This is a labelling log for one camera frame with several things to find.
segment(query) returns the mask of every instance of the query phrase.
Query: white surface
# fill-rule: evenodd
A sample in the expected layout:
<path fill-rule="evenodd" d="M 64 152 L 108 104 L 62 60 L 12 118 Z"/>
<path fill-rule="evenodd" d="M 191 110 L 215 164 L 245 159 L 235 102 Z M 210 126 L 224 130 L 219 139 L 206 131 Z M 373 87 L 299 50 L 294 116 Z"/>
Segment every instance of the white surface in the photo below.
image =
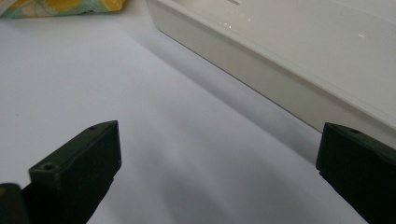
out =
<path fill-rule="evenodd" d="M 350 1 L 150 3 L 160 30 L 317 130 L 330 121 L 396 147 L 396 21 Z"/>
<path fill-rule="evenodd" d="M 120 122 L 123 165 L 90 223 L 365 223 L 318 175 L 320 134 L 152 25 L 0 20 L 0 182 Z"/>

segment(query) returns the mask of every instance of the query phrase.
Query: white tray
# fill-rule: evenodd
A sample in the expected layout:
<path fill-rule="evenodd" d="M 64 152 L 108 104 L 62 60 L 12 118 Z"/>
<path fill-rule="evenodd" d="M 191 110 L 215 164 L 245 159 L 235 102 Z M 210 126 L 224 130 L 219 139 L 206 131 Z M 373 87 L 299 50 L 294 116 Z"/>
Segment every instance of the white tray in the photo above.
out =
<path fill-rule="evenodd" d="M 381 4 L 148 0 L 162 32 L 317 130 L 396 147 L 396 3 Z"/>

